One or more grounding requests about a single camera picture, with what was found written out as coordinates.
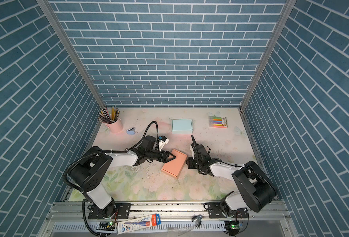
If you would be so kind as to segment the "pink paper box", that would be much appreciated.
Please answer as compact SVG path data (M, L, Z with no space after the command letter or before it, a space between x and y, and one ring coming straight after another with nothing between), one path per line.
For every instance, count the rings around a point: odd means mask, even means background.
M173 178L178 178L188 156L177 149L173 149L171 153L175 155L175 159L164 164L161 171Z

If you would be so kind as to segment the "light teal paper box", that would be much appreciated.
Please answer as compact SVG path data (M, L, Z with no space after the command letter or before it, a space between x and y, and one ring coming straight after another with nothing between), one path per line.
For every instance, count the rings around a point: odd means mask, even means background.
M193 122L190 118L173 119L171 120L172 134L192 134Z

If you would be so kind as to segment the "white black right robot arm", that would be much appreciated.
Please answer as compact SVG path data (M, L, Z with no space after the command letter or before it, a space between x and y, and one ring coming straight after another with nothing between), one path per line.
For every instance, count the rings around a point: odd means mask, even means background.
M236 184L238 191L229 192L217 207L225 216L235 215L243 208L259 212L276 197L277 189L257 163L249 161L237 165L212 158L205 146L195 141L190 149L192 156L186 161L189 169L196 169L201 175L225 178Z

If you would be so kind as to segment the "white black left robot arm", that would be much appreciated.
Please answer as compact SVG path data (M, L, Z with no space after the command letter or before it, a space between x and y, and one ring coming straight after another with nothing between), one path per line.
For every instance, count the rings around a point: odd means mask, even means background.
M110 167L138 166L146 161L168 163L175 158L174 154L160 148L159 138L153 136L146 136L135 146L123 151L103 150L93 146L66 168L63 181L81 192L97 208L104 210L113 202L113 198L102 185Z

